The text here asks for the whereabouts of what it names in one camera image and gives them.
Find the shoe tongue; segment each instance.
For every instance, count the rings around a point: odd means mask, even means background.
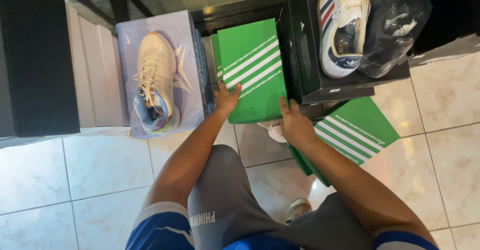
[[[359,8],[353,8],[346,12],[343,20],[340,22],[338,27],[342,28],[342,27],[350,26],[350,27],[347,27],[346,30],[347,31],[351,30],[352,32],[355,32],[360,27],[361,22],[362,22],[362,10]]]

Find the sneaker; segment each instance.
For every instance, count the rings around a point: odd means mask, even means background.
[[[312,205],[310,202],[304,198],[298,198],[295,200],[286,213],[286,220],[285,224],[289,225],[293,220],[295,220],[298,216],[308,213],[312,211]]]
[[[318,0],[320,63],[331,78],[351,74],[360,65],[369,0]]]
[[[143,129],[151,136],[173,130],[180,112],[173,101],[173,76],[177,69],[173,49],[160,34],[151,32],[138,49],[139,85],[133,100]]]

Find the white floor tile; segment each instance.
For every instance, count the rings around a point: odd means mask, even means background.
[[[128,136],[64,138],[72,200],[153,183],[146,140]]]
[[[423,133],[417,99],[409,79],[375,87],[375,104],[400,136]]]
[[[456,250],[450,229],[432,231],[430,234],[437,243],[439,250]]]
[[[0,249],[77,250],[72,204],[0,216]]]
[[[273,140],[260,125],[237,124],[235,129],[245,167],[293,158],[286,143]]]
[[[61,139],[0,149],[0,214],[70,200]]]
[[[480,121],[480,53],[410,70],[427,132]]]
[[[290,204],[306,198],[316,210],[325,198],[334,193],[315,175],[305,176],[295,160],[247,168],[251,191],[260,206],[276,221],[285,221]]]
[[[450,225],[480,222],[480,124],[427,138]]]
[[[361,167],[401,198],[429,230],[448,226],[425,135],[397,140]]]
[[[180,145],[187,139],[187,137],[193,132],[184,131],[177,134],[172,134],[164,138],[151,138],[148,139],[148,144],[150,147],[150,155],[152,157],[153,163],[153,172],[155,177],[162,169],[165,162],[173,154],[173,152],[180,147]],[[237,139],[235,138],[235,131],[233,125],[228,121],[223,123],[222,129],[220,130],[214,145],[228,145],[231,148],[235,149],[238,153]]]
[[[149,187],[73,202],[80,250],[123,250]]]
[[[452,232],[456,250],[478,250],[480,246],[480,224],[456,227],[452,229]]]

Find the leg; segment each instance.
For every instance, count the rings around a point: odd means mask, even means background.
[[[235,150],[215,145],[188,198],[195,248],[221,249],[246,235],[280,229],[258,204]]]
[[[305,249],[372,248],[370,235],[338,193],[329,195],[317,210],[298,216],[285,228],[266,235],[281,237]]]

